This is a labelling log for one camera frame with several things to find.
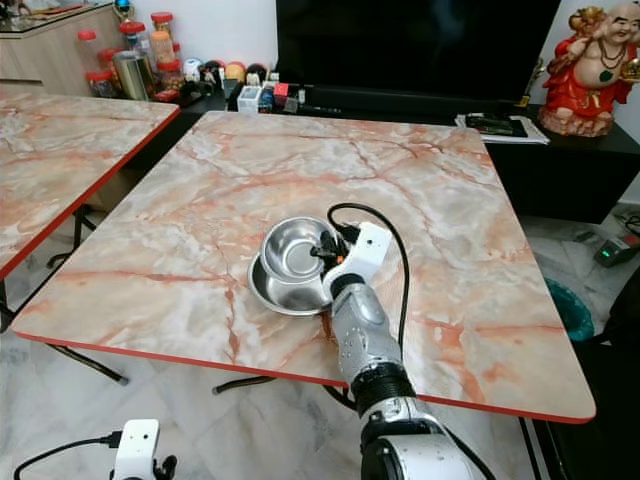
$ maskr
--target small box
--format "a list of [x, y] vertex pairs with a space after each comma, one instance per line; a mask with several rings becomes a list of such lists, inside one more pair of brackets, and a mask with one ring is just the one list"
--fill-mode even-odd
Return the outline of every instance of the small box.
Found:
[[258, 102], [262, 87], [246, 86], [238, 96], [238, 112], [258, 113]]
[[640, 238], [629, 234], [610, 238], [598, 249], [593, 259], [603, 267], [612, 267], [631, 260], [640, 250]]
[[289, 96], [289, 84], [276, 84], [276, 88], [273, 90], [273, 95], [275, 97], [275, 104], [280, 108], [284, 107], [284, 104], [287, 103], [287, 97]]

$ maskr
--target cable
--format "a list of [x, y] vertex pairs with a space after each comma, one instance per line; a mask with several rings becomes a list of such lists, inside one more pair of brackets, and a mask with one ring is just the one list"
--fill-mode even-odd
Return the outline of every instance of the cable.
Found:
[[40, 460], [43, 460], [47, 457], [50, 457], [51, 455], [55, 455], [56, 453], [60, 453], [64, 450], [69, 450], [70, 448], [80, 447], [82, 445], [91, 445], [94, 443], [107, 444], [109, 448], [118, 448], [118, 445], [120, 445], [121, 438], [122, 438], [122, 431], [115, 431], [115, 432], [112, 432], [110, 435], [107, 435], [106, 437], [89, 438], [87, 440], [78, 440], [77, 442], [71, 442], [71, 443], [67, 443], [65, 445], [61, 445], [59, 447], [53, 448], [47, 452], [41, 453], [36, 457], [30, 458], [26, 462], [23, 462], [21, 465], [19, 465], [18, 468], [16, 468], [15, 471], [13, 472], [13, 480], [20, 480], [20, 473], [29, 465], [33, 465], [34, 463], [39, 462]]
[[628, 216], [615, 215], [618, 222], [620, 222], [624, 228], [634, 235], [640, 237], [640, 229], [634, 227], [640, 227], [640, 214], [631, 212]]
[[[398, 323], [398, 345], [400, 346], [400, 358], [402, 358], [404, 353], [404, 349], [403, 349], [404, 330], [405, 330], [405, 323], [407, 318], [407, 306], [409, 303], [409, 282], [410, 282], [410, 275], [411, 275], [409, 270], [409, 258], [407, 256], [407, 251], [404, 248], [404, 243], [402, 241], [402, 238], [400, 237], [400, 234], [398, 233], [396, 228], [393, 226], [391, 221], [375, 208], [370, 207], [368, 205], [361, 204], [361, 203], [351, 203], [351, 202], [337, 203], [333, 205], [331, 208], [329, 208], [329, 211], [327, 212], [327, 219], [329, 220], [329, 223], [331, 224], [331, 226], [333, 226], [333, 228], [335, 228], [341, 234], [345, 235], [347, 240], [354, 242], [355, 241], [354, 236], [357, 237], [357, 231], [354, 231], [355, 227], [353, 227], [352, 225], [338, 224], [334, 220], [333, 218], [334, 212], [338, 210], [343, 210], [343, 209], [362, 210], [364, 212], [367, 212], [373, 215], [374, 217], [376, 217], [378, 220], [380, 220], [382, 223], [385, 224], [385, 226], [389, 229], [389, 231], [395, 238], [396, 243], [398, 244], [398, 249], [400, 250], [400, 256], [402, 257], [402, 270], [404, 273], [404, 286], [402, 287], [402, 308], [400, 309], [400, 322]], [[331, 395], [339, 403], [341, 403], [342, 405], [344, 405], [345, 407], [351, 410], [354, 410], [354, 411], [356, 410], [355, 402], [353, 402], [347, 397], [348, 389], [344, 389], [343, 394], [340, 395], [340, 393], [338, 393], [338, 391], [333, 387], [329, 387], [326, 385], [323, 385], [323, 387], [329, 393], [329, 395]], [[458, 436], [456, 436], [451, 430], [449, 430], [447, 427], [444, 427], [444, 428], [447, 431], [447, 433], [451, 436], [456, 446], [469, 458], [469, 460], [473, 462], [473, 464], [476, 467], [478, 467], [478, 469], [482, 472], [482, 474], [486, 477], [486, 479], [495, 480], [496, 477], [493, 475], [491, 470], [489, 470], [489, 467], [487, 467], [487, 465], [482, 461], [482, 459], [480, 459], [480, 457], [478, 457], [478, 455], [476, 455], [476, 453], [473, 450], [471, 450], [471, 448], [466, 443], [464, 443]]]
[[330, 387], [329, 385], [323, 385], [323, 387], [329, 393], [329, 395], [331, 395], [333, 399], [338, 403], [341, 403], [349, 410], [353, 410], [354, 412], [356, 411], [356, 402], [354, 402], [347, 396], [349, 389], [344, 388], [342, 391], [342, 395], [340, 395], [340, 393], [338, 393], [338, 391], [334, 387]]
[[338, 224], [333, 219], [334, 212], [344, 209], [362, 210], [363, 212], [367, 212], [373, 215], [385, 224], [385, 226], [393, 235], [393, 238], [395, 238], [396, 243], [398, 244], [400, 256], [402, 257], [402, 271], [404, 273], [404, 285], [402, 287], [402, 307], [400, 309], [400, 322], [398, 323], [398, 345], [400, 345], [400, 359], [402, 359], [404, 354], [404, 326], [407, 319], [407, 305], [409, 303], [409, 278], [411, 275], [409, 271], [409, 257], [407, 256], [407, 251], [404, 248], [404, 243], [402, 241], [402, 238], [400, 237], [400, 234], [396, 230], [396, 227], [393, 226], [393, 224], [387, 217], [385, 217], [375, 208], [364, 205], [362, 203], [336, 203], [331, 208], [329, 208], [329, 211], [327, 212], [327, 219], [329, 220], [329, 223], [331, 223], [333, 228], [335, 228], [337, 231], [341, 232], [349, 227], [352, 227], [351, 225]]
[[491, 470], [489, 470], [489, 467], [487, 467], [487, 465], [480, 459], [480, 457], [478, 457], [478, 455], [476, 455], [476, 453], [473, 450], [471, 450], [471, 448], [469, 448], [469, 446], [466, 443], [464, 443], [460, 438], [458, 438], [455, 435], [455, 433], [453, 433], [447, 427], [444, 427], [444, 429], [451, 436], [456, 446], [460, 450], [462, 450], [462, 452], [469, 458], [469, 460], [473, 462], [473, 464], [476, 467], [478, 467], [478, 470], [482, 472], [482, 474], [485, 476], [487, 480], [496, 480], [495, 475], [491, 472]]

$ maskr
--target metal bowl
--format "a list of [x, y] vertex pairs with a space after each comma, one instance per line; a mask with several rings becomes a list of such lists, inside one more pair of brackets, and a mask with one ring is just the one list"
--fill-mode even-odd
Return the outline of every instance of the metal bowl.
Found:
[[260, 250], [262, 266], [269, 276], [286, 283], [300, 283], [320, 275], [322, 260], [312, 257], [311, 247], [320, 246], [323, 232], [333, 232], [315, 217], [287, 218], [274, 225]]
[[281, 282], [265, 272], [260, 255], [256, 255], [248, 276], [251, 291], [274, 312], [301, 317], [315, 315], [331, 305], [322, 289], [320, 275], [305, 282]]

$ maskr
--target television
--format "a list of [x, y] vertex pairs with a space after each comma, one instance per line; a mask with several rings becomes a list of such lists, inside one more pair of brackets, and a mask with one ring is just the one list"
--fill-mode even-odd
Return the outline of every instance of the television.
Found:
[[518, 102], [559, 0], [277, 0], [280, 81]]

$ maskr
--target white floor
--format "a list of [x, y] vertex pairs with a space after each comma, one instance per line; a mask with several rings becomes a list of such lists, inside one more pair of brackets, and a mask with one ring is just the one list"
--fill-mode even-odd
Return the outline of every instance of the white floor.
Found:
[[[543, 273], [573, 289], [600, 330], [640, 257], [604, 269], [591, 260], [601, 239], [588, 235], [589, 226], [540, 219], [523, 219], [523, 226]], [[8, 277], [14, 308], [46, 276], [46, 259], [68, 249], [71, 230], [63, 225]], [[319, 386], [277, 380], [213, 396], [214, 385], [242, 375], [82, 352], [128, 376], [123, 387], [11, 332], [0, 342], [0, 478], [44, 450], [106, 435], [131, 418], [160, 420], [157, 457], [178, 457], [178, 480], [360, 478], [357, 418]], [[433, 412], [497, 478], [534, 478], [516, 418], [438, 405]], [[114, 458], [103, 445], [80, 447], [22, 478], [106, 480]]]

